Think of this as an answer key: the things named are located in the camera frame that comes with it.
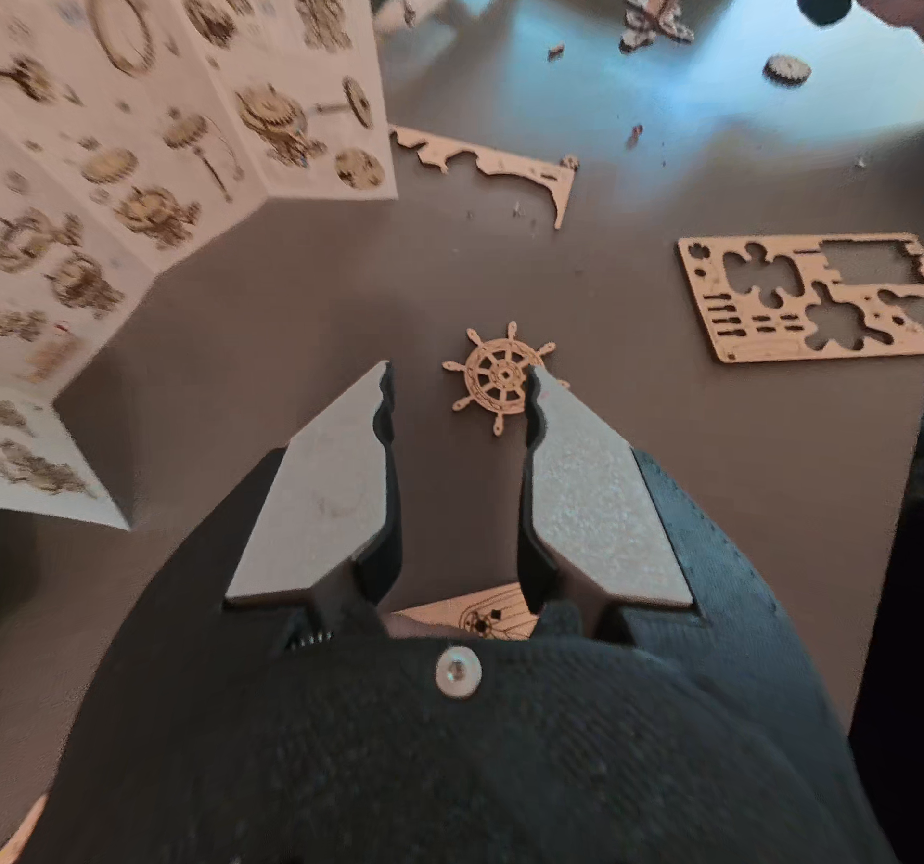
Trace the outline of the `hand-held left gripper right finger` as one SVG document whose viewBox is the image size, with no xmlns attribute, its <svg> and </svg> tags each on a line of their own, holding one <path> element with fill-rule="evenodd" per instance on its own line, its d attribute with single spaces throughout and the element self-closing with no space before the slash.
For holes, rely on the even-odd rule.
<svg viewBox="0 0 924 864">
<path fill-rule="evenodd" d="M 687 579 L 634 448 L 547 370 L 526 378 L 516 573 L 529 610 L 570 598 L 688 611 Z"/>
</svg>

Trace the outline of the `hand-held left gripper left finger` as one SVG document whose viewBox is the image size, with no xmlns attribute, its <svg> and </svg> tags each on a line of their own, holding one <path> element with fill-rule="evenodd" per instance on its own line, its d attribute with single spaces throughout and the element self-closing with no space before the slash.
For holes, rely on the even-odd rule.
<svg viewBox="0 0 924 864">
<path fill-rule="evenodd" d="M 394 409 L 394 367 L 379 361 L 291 438 L 227 604 L 319 604 L 339 579 L 382 601 L 402 566 Z"/>
</svg>

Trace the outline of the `wooden cogwheel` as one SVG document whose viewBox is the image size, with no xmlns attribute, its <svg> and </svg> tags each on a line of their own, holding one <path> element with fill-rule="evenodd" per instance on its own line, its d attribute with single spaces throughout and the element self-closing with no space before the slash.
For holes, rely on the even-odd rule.
<svg viewBox="0 0 924 864">
<path fill-rule="evenodd" d="M 811 66 L 791 54 L 774 53 L 764 64 L 762 73 L 769 81 L 784 87 L 800 87 L 812 74 Z"/>
</svg>

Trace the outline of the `wooden ship wheel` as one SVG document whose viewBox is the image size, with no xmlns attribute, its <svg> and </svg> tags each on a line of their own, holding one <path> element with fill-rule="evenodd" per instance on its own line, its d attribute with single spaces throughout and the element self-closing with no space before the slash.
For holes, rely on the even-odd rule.
<svg viewBox="0 0 924 864">
<path fill-rule="evenodd" d="M 526 413 L 530 374 L 548 368 L 548 358 L 558 352 L 558 343 L 530 343 L 513 319 L 494 336 L 485 337 L 468 328 L 466 340 L 468 351 L 462 358 L 440 363 L 441 372 L 458 377 L 463 387 L 452 410 L 461 413 L 478 408 L 491 418 L 492 436 L 502 438 L 507 423 Z"/>
</svg>

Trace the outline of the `wooden sheet with cutouts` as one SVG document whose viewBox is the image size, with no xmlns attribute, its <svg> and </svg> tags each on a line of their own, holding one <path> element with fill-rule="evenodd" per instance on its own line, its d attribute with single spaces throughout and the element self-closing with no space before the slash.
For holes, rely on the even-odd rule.
<svg viewBox="0 0 924 864">
<path fill-rule="evenodd" d="M 827 246 L 894 247 L 909 260 L 908 284 L 849 284 L 829 262 Z M 794 268 L 802 292 L 775 289 L 775 306 L 766 305 L 756 285 L 737 289 L 725 266 L 727 258 L 749 262 L 748 248 L 759 247 L 771 264 L 784 259 Z M 922 244 L 915 234 L 771 234 L 682 237 L 677 252 L 715 358 L 725 364 L 862 360 L 920 357 L 922 323 L 902 309 L 901 300 L 922 299 Z M 837 339 L 817 340 L 809 311 L 829 298 L 859 315 L 861 334 L 854 349 Z"/>
</svg>

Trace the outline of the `assembly booklet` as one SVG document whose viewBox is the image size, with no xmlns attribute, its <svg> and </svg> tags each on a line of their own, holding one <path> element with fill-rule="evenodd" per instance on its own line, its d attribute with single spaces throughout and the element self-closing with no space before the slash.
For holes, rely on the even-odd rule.
<svg viewBox="0 0 924 864">
<path fill-rule="evenodd" d="M 2 510 L 126 529 L 55 398 L 279 200 L 398 196 L 370 0 L 1 0 Z"/>
</svg>

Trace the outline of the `wooden toothed frame piece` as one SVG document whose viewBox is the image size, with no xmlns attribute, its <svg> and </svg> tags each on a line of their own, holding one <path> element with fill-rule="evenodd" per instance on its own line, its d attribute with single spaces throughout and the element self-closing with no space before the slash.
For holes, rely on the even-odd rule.
<svg viewBox="0 0 924 864">
<path fill-rule="evenodd" d="M 528 639 L 538 616 L 527 607 L 518 583 L 507 583 L 396 612 L 429 627 L 453 627 L 480 639 Z"/>
</svg>

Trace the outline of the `curved wooden frame offcut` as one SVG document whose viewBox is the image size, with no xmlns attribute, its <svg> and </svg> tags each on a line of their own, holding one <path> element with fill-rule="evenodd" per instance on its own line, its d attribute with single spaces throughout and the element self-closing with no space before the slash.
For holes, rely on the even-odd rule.
<svg viewBox="0 0 924 864">
<path fill-rule="evenodd" d="M 562 229 L 577 172 L 559 164 L 453 139 L 433 132 L 410 129 L 391 124 L 390 137 L 399 148 L 417 156 L 419 163 L 449 173 L 449 165 L 461 156 L 473 159 L 483 177 L 515 177 L 545 190 L 553 205 L 553 229 Z"/>
</svg>

